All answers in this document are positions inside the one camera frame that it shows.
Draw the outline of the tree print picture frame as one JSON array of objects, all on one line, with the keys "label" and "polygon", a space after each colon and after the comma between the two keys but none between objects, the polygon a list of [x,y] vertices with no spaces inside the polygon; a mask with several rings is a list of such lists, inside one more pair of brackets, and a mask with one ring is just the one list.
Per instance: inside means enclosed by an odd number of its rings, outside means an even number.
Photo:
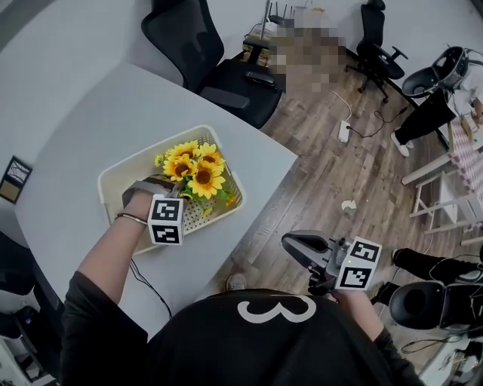
[{"label": "tree print picture frame", "polygon": [[32,168],[28,164],[13,156],[7,166],[5,175],[8,179],[14,181],[15,184],[25,185],[31,172]]}]

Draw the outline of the black router with antennas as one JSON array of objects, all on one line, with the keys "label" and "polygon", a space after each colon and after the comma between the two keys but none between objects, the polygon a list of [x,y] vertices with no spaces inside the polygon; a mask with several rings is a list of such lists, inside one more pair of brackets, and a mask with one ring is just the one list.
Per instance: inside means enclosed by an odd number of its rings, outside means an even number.
[{"label": "black router with antennas", "polygon": [[296,7],[293,0],[269,0],[267,20],[278,26],[294,23]]}]

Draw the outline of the white side table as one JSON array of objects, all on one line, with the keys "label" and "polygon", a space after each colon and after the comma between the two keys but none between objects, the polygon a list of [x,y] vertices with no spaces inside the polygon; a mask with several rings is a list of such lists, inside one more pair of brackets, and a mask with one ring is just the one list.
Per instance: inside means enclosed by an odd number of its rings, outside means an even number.
[{"label": "white side table", "polygon": [[[479,147],[477,143],[474,143],[472,141],[473,148],[476,149],[477,151],[479,149],[483,149],[483,142],[480,142],[480,144],[481,144],[481,147]],[[431,173],[432,171],[438,169],[439,167],[442,167],[443,165],[445,165],[448,162],[452,163],[451,158],[450,158],[450,150],[447,153],[443,154],[442,156],[436,158],[435,160],[430,161],[428,164],[424,165],[420,169],[415,170],[414,172],[412,172],[412,173],[408,174],[407,176],[403,177],[401,182],[402,182],[403,185],[407,185],[408,183],[416,181],[417,179]]]}]

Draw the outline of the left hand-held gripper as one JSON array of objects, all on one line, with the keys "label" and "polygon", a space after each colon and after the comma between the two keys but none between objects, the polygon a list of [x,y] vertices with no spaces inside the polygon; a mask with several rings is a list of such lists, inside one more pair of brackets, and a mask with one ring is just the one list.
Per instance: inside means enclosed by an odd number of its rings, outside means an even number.
[{"label": "left hand-held gripper", "polygon": [[136,190],[152,193],[152,203],[146,222],[121,212],[121,217],[143,224],[154,245],[181,245],[183,243],[184,199],[180,194],[186,184],[172,181],[169,176],[154,174],[135,181],[122,194],[125,208]]}]

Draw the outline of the person's left forearm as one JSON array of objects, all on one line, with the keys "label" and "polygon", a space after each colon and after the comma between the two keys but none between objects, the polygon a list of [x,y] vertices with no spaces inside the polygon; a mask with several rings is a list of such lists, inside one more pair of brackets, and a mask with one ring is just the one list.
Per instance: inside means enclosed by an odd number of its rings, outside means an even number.
[{"label": "person's left forearm", "polygon": [[137,244],[146,226],[119,214],[78,268],[114,303],[121,300]]}]

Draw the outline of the yellow sunflower bouquet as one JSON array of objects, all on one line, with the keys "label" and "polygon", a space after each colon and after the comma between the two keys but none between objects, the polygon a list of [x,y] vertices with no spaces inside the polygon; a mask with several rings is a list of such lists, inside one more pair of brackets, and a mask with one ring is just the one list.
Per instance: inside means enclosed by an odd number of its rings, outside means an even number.
[{"label": "yellow sunflower bouquet", "polygon": [[232,206],[235,193],[226,184],[226,161],[217,145],[198,140],[183,142],[154,158],[154,165],[172,182],[182,182],[180,196],[196,203],[207,216],[215,201]]}]

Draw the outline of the person's right forearm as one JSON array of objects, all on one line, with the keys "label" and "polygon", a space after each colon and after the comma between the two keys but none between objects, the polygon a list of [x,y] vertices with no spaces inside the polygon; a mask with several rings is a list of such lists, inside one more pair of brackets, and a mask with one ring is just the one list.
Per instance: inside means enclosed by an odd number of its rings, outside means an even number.
[{"label": "person's right forearm", "polygon": [[367,336],[375,341],[384,330],[384,325],[367,295],[362,291],[354,290],[334,290],[331,295]]}]

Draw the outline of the cream perforated plastic basket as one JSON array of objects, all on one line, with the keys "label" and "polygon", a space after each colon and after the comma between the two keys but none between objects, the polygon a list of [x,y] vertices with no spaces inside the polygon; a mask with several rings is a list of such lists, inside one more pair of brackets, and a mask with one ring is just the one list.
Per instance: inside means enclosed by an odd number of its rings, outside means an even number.
[{"label": "cream perforated plastic basket", "polygon": [[[198,140],[200,143],[209,142],[216,144],[225,159],[221,151],[221,143],[215,131],[209,126],[200,125],[162,140],[104,170],[98,178],[97,186],[100,202],[106,209],[109,221],[113,222],[124,209],[122,194],[129,186],[135,181],[143,180],[151,175],[162,175],[162,169],[154,165],[154,158],[157,154],[162,154],[177,144],[193,140]],[[207,216],[203,216],[201,208],[196,203],[184,198],[183,237],[239,211],[244,205],[245,192],[242,184],[227,162],[223,176],[226,178],[226,184],[229,189],[235,193],[235,203],[228,207],[223,202],[215,201],[213,211]],[[144,253],[160,246],[172,245],[152,244],[149,231],[146,228],[135,252]]]}]

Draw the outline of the brown filled picture frame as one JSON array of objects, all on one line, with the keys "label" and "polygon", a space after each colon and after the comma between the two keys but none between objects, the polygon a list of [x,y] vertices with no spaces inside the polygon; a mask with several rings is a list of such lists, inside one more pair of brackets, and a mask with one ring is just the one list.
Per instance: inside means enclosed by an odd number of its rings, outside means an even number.
[{"label": "brown filled picture frame", "polygon": [[5,199],[12,204],[16,204],[20,193],[22,192],[22,188],[23,186],[16,182],[12,182],[9,179],[3,179],[0,182],[0,198]]}]

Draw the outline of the white round table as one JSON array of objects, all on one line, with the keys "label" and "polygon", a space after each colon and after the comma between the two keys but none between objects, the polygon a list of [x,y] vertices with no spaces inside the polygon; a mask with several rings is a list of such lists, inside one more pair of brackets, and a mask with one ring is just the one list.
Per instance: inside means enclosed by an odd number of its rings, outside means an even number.
[{"label": "white round table", "polygon": [[179,247],[136,259],[147,284],[129,277],[123,311],[156,334],[191,304],[272,197],[296,155],[223,109],[152,73],[124,64],[66,117],[42,149],[16,205],[20,227],[59,297],[109,226],[97,189],[108,167],[200,124],[212,127],[245,190],[242,208],[189,234]]}]

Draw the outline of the person's left hand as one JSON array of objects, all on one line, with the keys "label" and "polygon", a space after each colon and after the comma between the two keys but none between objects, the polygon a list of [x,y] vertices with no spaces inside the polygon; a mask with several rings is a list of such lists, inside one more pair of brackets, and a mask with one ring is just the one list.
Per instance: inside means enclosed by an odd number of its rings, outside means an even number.
[{"label": "person's left hand", "polygon": [[122,210],[122,212],[146,222],[149,217],[151,203],[151,192],[136,190],[133,193],[128,205]]}]

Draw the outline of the pink checkered cloth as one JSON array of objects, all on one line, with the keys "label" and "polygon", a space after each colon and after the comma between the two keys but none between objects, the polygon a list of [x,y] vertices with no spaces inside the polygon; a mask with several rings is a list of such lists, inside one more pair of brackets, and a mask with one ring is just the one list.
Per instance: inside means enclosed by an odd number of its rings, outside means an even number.
[{"label": "pink checkered cloth", "polygon": [[458,119],[450,123],[450,158],[465,186],[483,201],[483,155],[473,148]]}]

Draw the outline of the person's grey shoe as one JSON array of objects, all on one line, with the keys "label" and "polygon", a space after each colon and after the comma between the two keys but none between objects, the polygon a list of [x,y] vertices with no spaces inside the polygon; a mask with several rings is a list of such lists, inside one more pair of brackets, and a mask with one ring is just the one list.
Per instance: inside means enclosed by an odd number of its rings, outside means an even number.
[{"label": "person's grey shoe", "polygon": [[241,273],[229,275],[226,279],[225,287],[227,292],[246,290],[248,288],[246,278]]}]

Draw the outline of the person's black printed shirt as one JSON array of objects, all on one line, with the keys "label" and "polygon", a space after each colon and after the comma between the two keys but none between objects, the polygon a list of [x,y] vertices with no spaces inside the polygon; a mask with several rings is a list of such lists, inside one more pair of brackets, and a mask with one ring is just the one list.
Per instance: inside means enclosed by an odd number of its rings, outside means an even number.
[{"label": "person's black printed shirt", "polygon": [[221,293],[149,337],[75,273],[63,324],[62,386],[424,386],[387,331],[321,297]]}]

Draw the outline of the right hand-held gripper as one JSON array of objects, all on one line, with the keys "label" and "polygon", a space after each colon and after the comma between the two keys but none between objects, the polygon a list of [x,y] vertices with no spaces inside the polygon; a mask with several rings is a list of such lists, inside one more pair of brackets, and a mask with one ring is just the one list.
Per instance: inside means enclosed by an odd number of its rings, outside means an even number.
[{"label": "right hand-held gripper", "polygon": [[281,242],[295,260],[309,268],[308,291],[313,295],[367,290],[382,253],[380,244],[361,237],[330,241],[320,231],[290,231]]}]

